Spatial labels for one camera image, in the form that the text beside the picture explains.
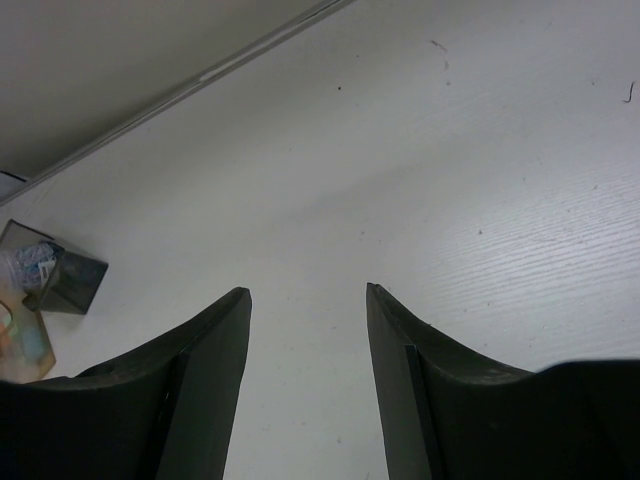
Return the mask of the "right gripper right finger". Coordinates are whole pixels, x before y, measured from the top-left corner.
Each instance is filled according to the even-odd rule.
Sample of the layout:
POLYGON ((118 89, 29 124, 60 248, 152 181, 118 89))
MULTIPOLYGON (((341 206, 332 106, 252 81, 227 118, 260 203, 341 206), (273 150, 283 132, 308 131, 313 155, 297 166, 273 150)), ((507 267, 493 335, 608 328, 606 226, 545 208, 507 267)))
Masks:
POLYGON ((639 364, 528 372, 482 355, 369 284, 367 330, 393 479, 635 479, 639 364))

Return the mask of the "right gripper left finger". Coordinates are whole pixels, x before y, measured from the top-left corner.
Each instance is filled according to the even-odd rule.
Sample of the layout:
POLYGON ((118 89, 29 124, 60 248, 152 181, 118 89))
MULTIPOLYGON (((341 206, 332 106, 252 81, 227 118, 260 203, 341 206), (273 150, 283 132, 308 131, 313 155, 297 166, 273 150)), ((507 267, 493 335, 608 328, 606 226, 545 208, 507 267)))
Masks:
POLYGON ((251 295, 74 377, 1 385, 5 479, 220 479, 247 360, 251 295))

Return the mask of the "blue clear highlighter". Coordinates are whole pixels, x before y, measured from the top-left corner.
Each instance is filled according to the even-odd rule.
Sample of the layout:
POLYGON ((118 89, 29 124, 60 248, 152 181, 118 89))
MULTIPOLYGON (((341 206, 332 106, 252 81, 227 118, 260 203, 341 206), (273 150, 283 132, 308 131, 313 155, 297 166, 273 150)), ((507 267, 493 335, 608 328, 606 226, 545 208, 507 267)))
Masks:
POLYGON ((46 355, 45 341, 38 327, 21 327, 19 338, 22 342, 24 357, 28 361, 37 363, 46 355))

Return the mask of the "orange clear highlighter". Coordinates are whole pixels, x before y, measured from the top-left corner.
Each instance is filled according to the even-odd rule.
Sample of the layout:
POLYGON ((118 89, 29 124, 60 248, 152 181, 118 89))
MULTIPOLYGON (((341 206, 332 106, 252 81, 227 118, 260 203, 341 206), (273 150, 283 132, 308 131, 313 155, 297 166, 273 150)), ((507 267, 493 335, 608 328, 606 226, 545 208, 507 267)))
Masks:
POLYGON ((16 354, 17 348, 17 320, 12 309, 1 302, 1 357, 8 358, 16 354))

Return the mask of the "clear jar of paper clips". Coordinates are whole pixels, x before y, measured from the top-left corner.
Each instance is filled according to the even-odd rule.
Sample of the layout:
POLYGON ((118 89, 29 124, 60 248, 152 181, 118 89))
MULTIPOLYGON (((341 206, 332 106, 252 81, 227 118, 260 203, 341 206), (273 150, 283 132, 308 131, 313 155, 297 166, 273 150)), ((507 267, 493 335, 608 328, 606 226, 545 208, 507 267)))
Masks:
POLYGON ((50 241, 2 250, 1 281, 10 291, 39 290, 48 282, 61 253, 62 248, 50 241))

